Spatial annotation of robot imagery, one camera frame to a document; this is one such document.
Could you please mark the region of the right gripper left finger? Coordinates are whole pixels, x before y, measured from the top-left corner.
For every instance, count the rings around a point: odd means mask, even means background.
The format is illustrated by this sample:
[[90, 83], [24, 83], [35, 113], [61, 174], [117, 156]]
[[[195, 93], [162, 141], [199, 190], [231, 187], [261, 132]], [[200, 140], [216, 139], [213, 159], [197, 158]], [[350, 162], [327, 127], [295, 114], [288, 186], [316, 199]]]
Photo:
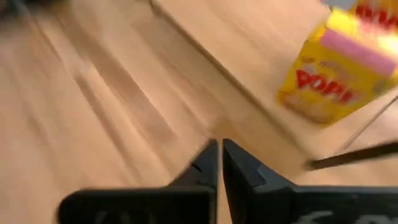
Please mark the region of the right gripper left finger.
[[59, 224], [215, 224], [218, 143], [211, 139], [169, 185], [141, 189], [85, 189], [58, 206]]

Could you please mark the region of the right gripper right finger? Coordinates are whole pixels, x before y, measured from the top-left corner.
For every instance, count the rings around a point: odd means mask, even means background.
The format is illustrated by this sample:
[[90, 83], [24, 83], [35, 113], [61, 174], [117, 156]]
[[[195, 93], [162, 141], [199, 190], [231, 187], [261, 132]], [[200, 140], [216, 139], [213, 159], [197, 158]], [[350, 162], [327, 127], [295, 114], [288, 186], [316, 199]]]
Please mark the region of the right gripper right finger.
[[223, 180], [233, 223], [397, 223], [397, 188], [297, 185], [230, 139]]

